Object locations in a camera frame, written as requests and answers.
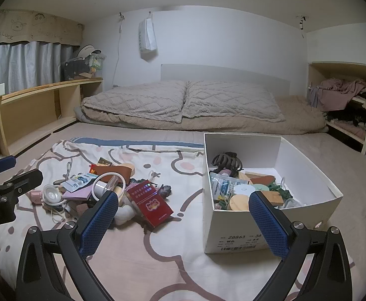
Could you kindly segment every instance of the wall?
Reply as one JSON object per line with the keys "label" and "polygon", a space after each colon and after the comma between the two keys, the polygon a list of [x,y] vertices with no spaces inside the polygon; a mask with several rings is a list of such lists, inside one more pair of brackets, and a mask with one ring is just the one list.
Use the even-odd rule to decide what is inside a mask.
{"label": "wall", "polygon": [[366,23],[324,28],[307,33],[309,62],[366,64]]}
{"label": "wall", "polygon": [[[138,50],[138,25],[149,10],[158,56],[145,61]],[[248,12],[204,6],[136,10],[124,16],[116,85],[157,81],[162,63],[203,64],[286,79],[291,82],[291,94],[305,94],[307,43],[299,29]],[[103,77],[105,89],[110,89],[117,59],[117,16],[87,24],[83,36],[83,44],[92,44],[107,55]]]}

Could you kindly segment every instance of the beige comforter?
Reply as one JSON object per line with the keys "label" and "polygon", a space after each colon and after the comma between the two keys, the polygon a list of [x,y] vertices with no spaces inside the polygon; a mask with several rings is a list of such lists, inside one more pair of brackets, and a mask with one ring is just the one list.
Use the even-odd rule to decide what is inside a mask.
{"label": "beige comforter", "polygon": [[275,123],[241,116],[202,116],[193,119],[184,117],[181,123],[173,123],[97,111],[85,106],[82,106],[82,110],[87,117],[97,121],[110,123],[126,122],[142,128],[162,130],[238,131],[294,135],[318,132],[325,127],[325,119],[322,113],[316,108],[307,105],[304,97],[278,97],[276,102],[285,120]]}

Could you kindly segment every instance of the curtain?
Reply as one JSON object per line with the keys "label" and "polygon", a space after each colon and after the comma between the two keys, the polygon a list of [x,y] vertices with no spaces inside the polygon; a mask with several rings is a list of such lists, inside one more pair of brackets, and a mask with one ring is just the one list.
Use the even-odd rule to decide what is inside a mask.
{"label": "curtain", "polygon": [[60,65],[73,47],[59,43],[0,44],[0,84],[6,94],[61,81]]}

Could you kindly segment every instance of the white cardboard box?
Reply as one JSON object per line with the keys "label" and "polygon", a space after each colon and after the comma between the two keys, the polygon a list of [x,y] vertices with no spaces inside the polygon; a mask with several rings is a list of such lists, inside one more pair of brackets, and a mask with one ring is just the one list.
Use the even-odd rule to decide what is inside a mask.
{"label": "white cardboard box", "polygon": [[326,223],[343,197],[332,181],[283,137],[205,133],[204,147],[205,253],[244,252],[268,247],[250,212],[214,208],[209,171],[217,154],[235,152],[246,171],[274,175],[277,183],[285,177],[285,185],[292,196],[305,206],[284,209],[283,212],[290,221],[301,221],[309,229]]}

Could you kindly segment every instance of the red cigarette box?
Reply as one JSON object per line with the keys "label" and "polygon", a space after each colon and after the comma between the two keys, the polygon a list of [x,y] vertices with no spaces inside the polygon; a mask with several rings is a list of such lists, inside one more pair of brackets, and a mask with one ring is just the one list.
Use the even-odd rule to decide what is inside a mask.
{"label": "red cigarette box", "polygon": [[158,195],[154,186],[145,180],[128,190],[131,201],[134,201],[146,219],[154,226],[158,226],[173,214],[173,210]]}

